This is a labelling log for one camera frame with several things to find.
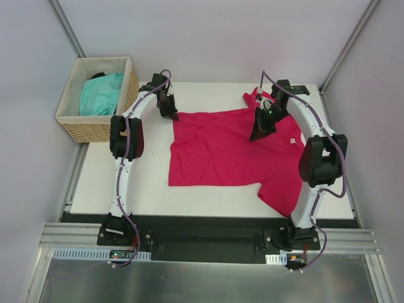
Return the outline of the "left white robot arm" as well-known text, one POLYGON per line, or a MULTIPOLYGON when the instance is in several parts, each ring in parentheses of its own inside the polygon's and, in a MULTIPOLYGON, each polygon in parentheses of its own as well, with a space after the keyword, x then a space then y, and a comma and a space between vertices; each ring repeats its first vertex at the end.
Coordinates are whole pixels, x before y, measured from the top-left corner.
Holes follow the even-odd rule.
POLYGON ((178 121, 174 94, 170 92, 172 74, 165 69, 155 73, 152 80, 143 85, 137 98, 121 115, 110 120, 109 148, 114 158, 114 193, 109 212, 99 233, 99 242, 112 241, 121 246, 137 245, 140 237, 136 235, 136 226, 131 221, 133 193, 131 181, 134 168, 142 156, 145 139, 143 119, 157 108, 162 118, 178 121))

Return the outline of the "wicker basket with liner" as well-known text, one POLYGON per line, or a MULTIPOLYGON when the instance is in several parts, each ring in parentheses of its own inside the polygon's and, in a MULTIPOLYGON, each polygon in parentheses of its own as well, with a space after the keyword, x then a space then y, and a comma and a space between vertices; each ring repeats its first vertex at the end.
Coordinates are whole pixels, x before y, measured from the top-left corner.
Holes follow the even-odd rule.
POLYGON ((108 142, 112 116, 81 116, 80 97, 85 81, 97 73, 123 73, 116 114, 121 115, 136 100, 139 82, 130 57, 78 58, 64 88, 56 120, 77 143, 108 142))

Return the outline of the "pink t shirt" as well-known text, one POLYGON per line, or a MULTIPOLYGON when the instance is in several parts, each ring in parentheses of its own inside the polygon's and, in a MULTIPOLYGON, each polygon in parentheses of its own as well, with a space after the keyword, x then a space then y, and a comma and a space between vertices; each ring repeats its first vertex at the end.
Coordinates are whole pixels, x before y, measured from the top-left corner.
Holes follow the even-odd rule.
POLYGON ((304 144, 288 116, 276 133, 250 141, 257 92, 245 93, 246 107, 221 112, 180 112, 173 123, 170 186, 246 186, 260 184, 257 196, 279 214, 291 215, 302 180, 298 163, 304 144))

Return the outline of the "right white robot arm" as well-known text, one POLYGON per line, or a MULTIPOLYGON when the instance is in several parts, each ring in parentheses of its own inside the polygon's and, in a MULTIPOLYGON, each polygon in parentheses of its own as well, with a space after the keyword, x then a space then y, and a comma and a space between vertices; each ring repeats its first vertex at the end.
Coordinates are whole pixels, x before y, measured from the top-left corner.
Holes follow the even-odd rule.
POLYGON ((325 193, 331 185, 342 180, 344 197, 347 191, 345 157, 348 140, 336 134, 316 112, 311 93, 304 85, 291 85, 289 80, 278 80, 272 85, 270 96, 258 87, 255 96, 259 107, 255 110, 254 126, 250 136, 256 141, 276 133, 277 125, 293 117, 306 141, 298 164, 302 189, 297 205, 281 231, 271 236, 271 244, 284 251, 314 244, 318 239, 316 217, 325 193))

